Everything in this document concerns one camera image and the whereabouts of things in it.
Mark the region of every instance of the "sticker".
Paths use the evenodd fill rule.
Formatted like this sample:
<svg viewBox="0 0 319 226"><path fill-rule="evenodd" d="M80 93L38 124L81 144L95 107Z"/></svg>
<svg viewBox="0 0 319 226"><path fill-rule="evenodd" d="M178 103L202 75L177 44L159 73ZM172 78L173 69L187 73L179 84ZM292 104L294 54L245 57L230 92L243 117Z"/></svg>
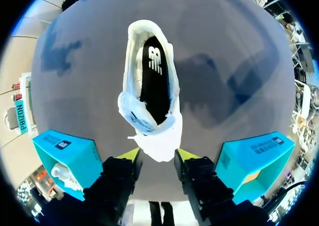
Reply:
<svg viewBox="0 0 319 226"><path fill-rule="evenodd" d="M12 84L12 90L18 90L20 89L20 83Z"/></svg>
<svg viewBox="0 0 319 226"><path fill-rule="evenodd" d="M60 150L63 150L65 149L69 144L71 144L70 141L67 141L67 140L63 140L61 141L59 144L57 144L55 147L60 149Z"/></svg>
<svg viewBox="0 0 319 226"><path fill-rule="evenodd" d="M278 138L278 137L274 137L273 140L274 140L277 144L279 144L279 145L282 145L282 144L285 143L283 140L281 140L281 139Z"/></svg>

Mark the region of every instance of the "gray table surface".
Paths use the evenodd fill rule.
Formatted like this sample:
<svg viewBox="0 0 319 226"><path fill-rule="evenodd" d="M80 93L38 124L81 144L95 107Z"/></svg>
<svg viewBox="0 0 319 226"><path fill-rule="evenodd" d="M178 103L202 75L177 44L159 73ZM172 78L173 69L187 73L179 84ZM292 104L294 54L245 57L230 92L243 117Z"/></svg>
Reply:
<svg viewBox="0 0 319 226"><path fill-rule="evenodd" d="M222 143L287 133L294 72L282 27L250 0L80 0L39 37L32 102L39 133L94 139L102 160L137 145L120 116L128 26L157 23L174 46L181 148L216 161ZM173 162L144 155L133 198L185 200Z"/></svg>

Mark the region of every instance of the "sneaker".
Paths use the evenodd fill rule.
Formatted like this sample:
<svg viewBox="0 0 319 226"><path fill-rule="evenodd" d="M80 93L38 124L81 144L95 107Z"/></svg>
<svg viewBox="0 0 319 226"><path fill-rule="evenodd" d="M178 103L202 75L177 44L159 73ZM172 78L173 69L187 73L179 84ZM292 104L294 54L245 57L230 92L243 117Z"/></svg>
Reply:
<svg viewBox="0 0 319 226"><path fill-rule="evenodd" d="M149 20L132 23L128 32L119 113L137 134L160 134L172 128L176 121L173 113L179 112L173 46Z"/></svg>

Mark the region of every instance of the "cable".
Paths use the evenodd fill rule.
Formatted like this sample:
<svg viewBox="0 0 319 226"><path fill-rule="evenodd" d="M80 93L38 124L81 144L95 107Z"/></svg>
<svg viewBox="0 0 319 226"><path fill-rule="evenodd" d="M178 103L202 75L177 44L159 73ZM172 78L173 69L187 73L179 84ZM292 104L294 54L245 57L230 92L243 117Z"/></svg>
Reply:
<svg viewBox="0 0 319 226"><path fill-rule="evenodd" d="M271 6L272 4L274 4L274 3L278 2L278 1L280 1L280 0L273 0L273 1L271 1L270 3L266 4L266 5L264 6L264 8L267 8L267 7Z"/></svg>
<svg viewBox="0 0 319 226"><path fill-rule="evenodd" d="M292 190L293 188L299 186L299 185L306 185L307 181L300 181L298 183L293 184L292 186L288 187L287 189L284 188L280 188L279 192L277 193L277 195L272 198L269 202L267 202L264 206L263 209L265 211L268 212L268 214L270 212L272 212L274 210L274 208L276 208L278 206L278 204L282 201L282 199L286 196L287 192Z"/></svg>
<svg viewBox="0 0 319 226"><path fill-rule="evenodd" d="M59 9L62 9L60 6L58 6L58 5L54 4L54 3L51 3L51 2L49 2L49 1L47 1L47 0L42 0L42 1L47 2L47 3L50 3L51 5L54 5L54 6L58 7Z"/></svg>
<svg viewBox="0 0 319 226"><path fill-rule="evenodd" d="M13 36L12 38L34 38L34 39L38 39L37 37L32 37L32 36Z"/></svg>
<svg viewBox="0 0 319 226"><path fill-rule="evenodd" d="M6 91L6 92L4 92L4 93L0 93L0 96L3 95L3 94L6 94L6 93L10 93L10 92L16 91L16 90L18 90L18 89Z"/></svg>
<svg viewBox="0 0 319 226"><path fill-rule="evenodd" d="M35 18L35 17L24 16L23 18L32 18L32 19L38 20L40 22L48 23L48 24L52 23L52 22L49 22L49 21L46 21L46 20L43 20L43 19Z"/></svg>
<svg viewBox="0 0 319 226"><path fill-rule="evenodd" d="M18 137L22 136L23 134L17 135L15 138L11 139L9 142L7 142L6 144L4 144L3 146L0 146L0 149L3 150L3 148L5 148L7 145L9 145L11 142L13 142L15 139L17 139Z"/></svg>

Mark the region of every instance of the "white sneaker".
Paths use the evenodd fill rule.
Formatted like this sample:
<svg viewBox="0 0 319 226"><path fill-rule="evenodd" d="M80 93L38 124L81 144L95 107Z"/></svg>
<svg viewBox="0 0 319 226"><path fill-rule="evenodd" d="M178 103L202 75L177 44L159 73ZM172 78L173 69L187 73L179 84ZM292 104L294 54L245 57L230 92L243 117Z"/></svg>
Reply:
<svg viewBox="0 0 319 226"><path fill-rule="evenodd" d="M179 148L182 117L173 46L161 29L149 20L132 23L128 33L123 91L118 97L119 113L135 128L137 136L133 139L145 152L151 148L163 149L163 146L154 146L156 143L154 147L146 145L151 139L159 143L162 133L167 130L165 135L173 135L172 131L178 129L179 140L173 140L178 147L167 147Z"/></svg>
<svg viewBox="0 0 319 226"><path fill-rule="evenodd" d="M183 121L181 113L175 114L175 123L168 130L157 135L138 134L133 139L146 155L157 162L169 162L174 158L175 150L180 147Z"/></svg>

